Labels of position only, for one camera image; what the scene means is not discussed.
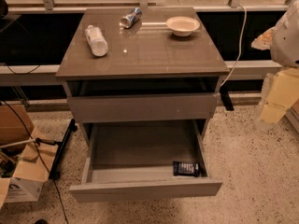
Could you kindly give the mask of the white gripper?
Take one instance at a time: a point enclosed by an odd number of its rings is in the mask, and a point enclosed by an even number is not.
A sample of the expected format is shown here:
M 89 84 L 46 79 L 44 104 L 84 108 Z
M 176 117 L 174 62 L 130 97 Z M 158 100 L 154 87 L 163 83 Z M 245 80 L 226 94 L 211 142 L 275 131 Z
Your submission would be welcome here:
M 274 27 L 269 28 L 251 46 L 270 49 L 274 62 L 299 67 L 299 0 L 292 3 Z M 286 68 L 276 74 L 268 73 L 263 81 L 261 101 L 257 105 L 255 125 L 271 129 L 299 100 L 299 69 Z

